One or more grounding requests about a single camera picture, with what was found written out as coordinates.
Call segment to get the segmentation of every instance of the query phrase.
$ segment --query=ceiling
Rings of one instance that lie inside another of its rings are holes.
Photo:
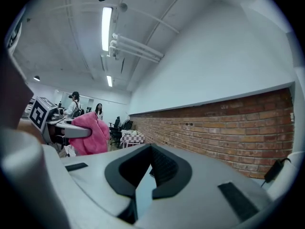
[[[119,33],[166,54],[175,37],[211,3],[239,6],[242,1],[33,0],[23,17],[14,57],[30,79],[39,75],[42,84],[75,81],[76,85],[107,89],[106,76],[110,75],[114,89],[133,91],[148,69],[156,64],[123,52],[118,60],[105,57],[107,52],[102,51],[101,39],[103,7],[113,7],[111,33]],[[122,2],[128,6],[126,12],[118,9]]]

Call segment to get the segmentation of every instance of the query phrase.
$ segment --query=woman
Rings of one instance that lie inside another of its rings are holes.
[[[67,116],[67,118],[71,119],[74,112],[81,108],[80,104],[80,95],[78,92],[73,92],[72,95],[69,96],[72,98],[72,103],[69,105],[68,109],[63,113]]]
[[[97,118],[103,120],[104,113],[102,111],[102,104],[96,105],[95,112],[97,114]]]

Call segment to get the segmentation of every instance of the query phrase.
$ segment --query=pink towel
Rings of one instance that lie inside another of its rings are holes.
[[[72,125],[90,128],[92,134],[84,138],[70,138],[70,144],[80,155],[92,155],[107,152],[107,140],[110,139],[109,127],[99,120],[95,112],[83,114],[74,120]]]

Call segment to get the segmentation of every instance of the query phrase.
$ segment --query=table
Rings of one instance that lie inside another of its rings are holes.
[[[136,135],[134,134],[129,134],[129,132],[133,132],[132,130],[122,130],[122,137],[120,139],[121,144],[123,144],[123,148],[124,147],[128,147],[128,145],[138,145],[141,143],[144,143],[145,140],[145,136],[140,133],[137,132]]]

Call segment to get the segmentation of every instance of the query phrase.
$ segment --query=fluorescent ceiling light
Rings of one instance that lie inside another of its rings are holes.
[[[111,76],[108,76],[108,75],[107,75],[107,81],[108,81],[108,85],[109,85],[110,87],[112,87]]]
[[[111,20],[112,8],[103,8],[102,13],[102,49],[109,50],[109,28]]]
[[[40,77],[36,75],[36,76],[34,76],[34,80],[40,82]]]

